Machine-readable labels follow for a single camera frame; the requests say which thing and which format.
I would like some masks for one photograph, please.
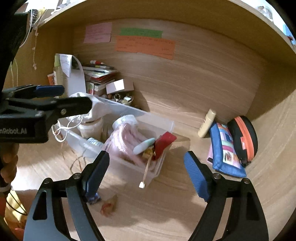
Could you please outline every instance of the stack of books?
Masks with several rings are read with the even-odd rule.
[[[85,64],[82,69],[87,93],[99,96],[105,94],[106,84],[115,81],[115,75],[118,73],[114,67],[105,64]]]

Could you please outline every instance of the black cable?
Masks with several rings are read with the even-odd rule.
[[[6,203],[8,204],[8,206],[10,206],[14,211],[18,212],[19,214],[24,215],[24,216],[28,216],[28,214],[21,213],[21,212],[19,212],[18,210],[14,209],[14,208],[9,204],[9,202],[8,202],[7,200],[6,200]]]
[[[20,206],[20,208],[25,212],[25,216],[27,216],[28,214],[27,214],[27,212],[26,212],[26,210],[25,209],[23,209],[22,208],[22,206],[18,203],[18,201],[14,198],[14,196],[11,194],[11,192],[9,192],[9,194],[12,196],[12,198],[15,200],[15,202]]]

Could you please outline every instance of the screw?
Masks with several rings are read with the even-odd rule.
[[[75,173],[74,175],[73,175],[73,178],[74,179],[79,179],[81,177],[81,174],[80,173]]]
[[[245,184],[250,184],[251,183],[250,179],[248,179],[246,177],[243,178],[242,180],[244,181]]]
[[[217,172],[215,172],[214,174],[213,174],[213,177],[215,178],[215,179],[221,179],[221,174],[220,173],[217,173]]]
[[[44,184],[48,184],[48,183],[50,183],[51,182],[51,179],[48,177],[48,178],[46,178],[45,180],[44,180]]]
[[[62,114],[62,115],[65,115],[66,113],[67,113],[67,110],[66,110],[66,109],[62,109],[62,110],[61,110],[61,114]]]

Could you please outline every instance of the human hand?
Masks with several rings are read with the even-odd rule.
[[[16,143],[1,143],[0,157],[3,163],[1,176],[6,183],[11,183],[17,174],[18,150],[20,145]]]

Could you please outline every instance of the white string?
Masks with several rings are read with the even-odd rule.
[[[37,70],[37,64],[35,63],[35,52],[36,52],[36,46],[37,46],[37,36],[39,35],[38,33],[38,26],[36,27],[35,31],[35,46],[33,48],[33,67],[35,70]]]
[[[10,71],[11,71],[11,76],[12,76],[12,87],[14,87],[15,86],[15,82],[14,82],[14,79],[13,79],[12,62],[10,62]]]
[[[32,28],[32,22],[33,22],[33,10],[30,9],[30,11],[31,11],[31,16],[30,16],[30,28],[29,28],[28,34],[27,34],[27,36],[26,36],[26,39],[25,39],[25,41],[23,42],[23,44],[20,46],[20,48],[21,48],[22,46],[24,46],[24,44],[26,43],[26,41],[27,41],[27,39],[28,39],[28,37],[29,37],[29,34],[30,34],[30,31],[31,31],[31,28]]]
[[[69,125],[71,124],[71,122],[73,122],[73,120],[75,120],[76,118],[81,118],[80,122],[76,125],[76,126],[72,126],[72,127],[69,127]],[[67,126],[61,126],[61,123],[60,121],[58,120],[57,121],[57,125],[59,126],[57,130],[54,130],[54,127],[55,125],[52,125],[52,133],[54,134],[54,137],[55,139],[58,141],[58,142],[64,142],[67,138],[67,135],[68,135],[68,130],[71,130],[73,128],[76,128],[77,126],[79,126],[83,121],[83,116],[82,115],[77,115],[75,116],[72,120],[69,121],[69,123],[67,124]],[[61,130],[66,130],[66,135],[65,137],[60,140],[57,136],[61,133]]]
[[[17,87],[18,87],[18,65],[17,65],[17,60],[15,59],[15,65],[17,67]]]

